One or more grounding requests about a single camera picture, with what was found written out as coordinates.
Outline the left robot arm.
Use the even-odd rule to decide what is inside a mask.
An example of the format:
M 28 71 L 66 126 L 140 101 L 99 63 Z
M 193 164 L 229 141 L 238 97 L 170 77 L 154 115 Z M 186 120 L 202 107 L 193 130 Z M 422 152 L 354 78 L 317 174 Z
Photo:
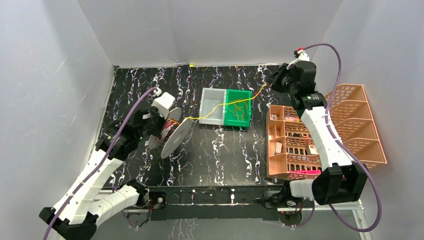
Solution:
M 54 206 L 44 207 L 39 213 L 48 225 L 45 235 L 55 230 L 65 240 L 90 240 L 97 228 L 118 212 L 132 206 L 148 207 L 150 189 L 136 179 L 102 200 L 95 198 L 143 138 L 160 136 L 169 112 L 158 106 L 132 108 L 124 119 L 115 120 L 106 128 L 67 193 Z

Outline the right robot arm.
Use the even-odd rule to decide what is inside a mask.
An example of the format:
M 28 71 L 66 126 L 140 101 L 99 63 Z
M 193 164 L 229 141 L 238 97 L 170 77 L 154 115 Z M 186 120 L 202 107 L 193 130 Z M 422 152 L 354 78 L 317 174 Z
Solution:
M 319 205 L 358 201 L 369 177 L 368 169 L 342 143 L 331 121 L 327 101 L 315 90 L 317 67 L 311 61 L 284 63 L 266 80 L 269 87 L 288 94 L 317 148 L 321 174 L 315 179 L 290 180 L 282 188 L 282 202 L 295 207 L 301 199 Z

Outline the white cable spool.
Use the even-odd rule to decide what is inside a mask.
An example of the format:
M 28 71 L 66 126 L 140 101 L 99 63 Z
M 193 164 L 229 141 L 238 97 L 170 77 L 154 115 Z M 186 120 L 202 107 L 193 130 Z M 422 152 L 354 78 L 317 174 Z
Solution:
M 184 119 L 182 122 L 178 122 L 181 116 L 182 109 L 180 107 L 172 109 L 161 134 L 159 136 L 151 135 L 147 141 L 147 147 L 150 150 L 162 147 L 160 154 L 162 159 L 169 157 L 180 146 L 194 124 L 192 119 Z

